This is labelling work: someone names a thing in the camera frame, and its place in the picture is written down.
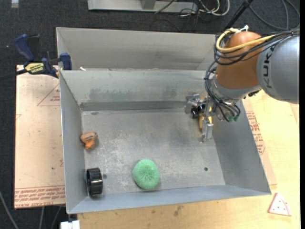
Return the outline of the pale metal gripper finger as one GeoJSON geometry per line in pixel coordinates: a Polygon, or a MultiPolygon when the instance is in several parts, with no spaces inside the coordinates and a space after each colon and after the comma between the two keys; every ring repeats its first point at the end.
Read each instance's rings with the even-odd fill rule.
{"type": "Polygon", "coordinates": [[[186,114],[198,114],[198,108],[201,106],[201,99],[199,94],[186,96],[186,104],[184,111],[186,114]]]}
{"type": "Polygon", "coordinates": [[[213,137],[213,123],[202,122],[201,132],[202,135],[199,138],[201,142],[206,142],[213,137]]]}

